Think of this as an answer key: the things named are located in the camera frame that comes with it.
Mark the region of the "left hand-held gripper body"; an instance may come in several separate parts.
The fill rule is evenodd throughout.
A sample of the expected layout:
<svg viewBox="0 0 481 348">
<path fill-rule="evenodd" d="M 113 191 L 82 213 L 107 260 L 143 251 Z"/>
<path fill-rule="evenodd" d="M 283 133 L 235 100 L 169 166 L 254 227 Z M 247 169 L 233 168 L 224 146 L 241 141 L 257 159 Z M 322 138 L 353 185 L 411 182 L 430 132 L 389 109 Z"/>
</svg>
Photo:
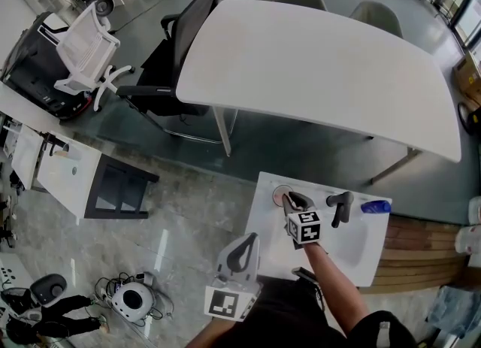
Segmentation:
<svg viewBox="0 0 481 348">
<path fill-rule="evenodd" d="M 260 296 L 260 239 L 255 232 L 232 241 L 219 254 L 212 283 L 204 291 L 204 314 L 243 322 Z"/>
</svg>

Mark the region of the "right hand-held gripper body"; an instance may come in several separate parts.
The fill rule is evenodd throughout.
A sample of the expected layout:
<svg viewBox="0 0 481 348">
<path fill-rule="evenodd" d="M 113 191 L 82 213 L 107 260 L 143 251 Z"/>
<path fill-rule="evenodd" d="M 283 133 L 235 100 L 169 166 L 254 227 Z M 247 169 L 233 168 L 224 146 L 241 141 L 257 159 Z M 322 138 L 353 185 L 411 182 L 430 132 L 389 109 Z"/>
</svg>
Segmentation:
<svg viewBox="0 0 481 348">
<path fill-rule="evenodd" d="M 298 193 L 284 206 L 285 229 L 295 244 L 318 243 L 321 236 L 321 214 L 313 200 Z"/>
</svg>

